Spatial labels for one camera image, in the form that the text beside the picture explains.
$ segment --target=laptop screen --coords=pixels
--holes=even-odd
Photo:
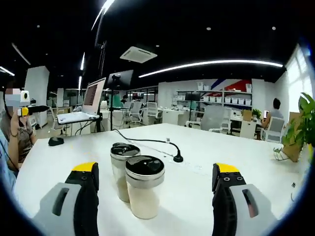
[[[100,79],[88,85],[82,111],[91,115],[97,115],[100,98],[105,84],[105,79]]]

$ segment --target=window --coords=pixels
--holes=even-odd
[[[299,98],[302,92],[313,97],[311,78],[302,50],[299,48],[287,67],[289,81],[289,111],[299,112]]]

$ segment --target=desk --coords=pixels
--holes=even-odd
[[[288,210],[291,184],[297,180],[295,163],[276,161],[273,148],[281,145],[212,133],[171,124],[142,126],[121,131],[126,137],[157,139],[178,145],[184,161],[156,149],[176,154],[172,145],[134,142],[145,155],[165,164],[165,180],[160,194],[160,210],[151,220],[136,218],[129,205],[115,191],[110,148],[126,142],[115,131],[65,137],[64,144],[48,146],[39,139],[27,155],[14,187],[14,194],[26,214],[39,211],[39,201],[58,182],[64,182],[74,166],[96,161],[99,166],[98,232],[100,236],[209,236],[214,218],[212,168],[216,162],[235,165],[247,183],[254,184],[272,204],[276,217]]]
[[[71,113],[72,107],[58,107],[58,111],[63,110],[63,113]],[[57,115],[57,108],[53,108],[54,113]]]
[[[189,111],[176,111],[171,109],[163,110],[163,123],[184,126],[189,120]]]

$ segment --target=monitor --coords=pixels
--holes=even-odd
[[[200,93],[198,92],[188,92],[185,95],[185,100],[186,101],[200,101]]]
[[[268,113],[269,113],[269,111],[267,111],[267,110],[264,111],[264,119],[267,118]]]
[[[112,73],[109,75],[105,87],[113,90],[128,90],[130,87],[132,74],[133,70]]]
[[[102,95],[105,79],[97,80],[90,83],[85,93],[82,111],[90,115],[97,115],[97,110]]]

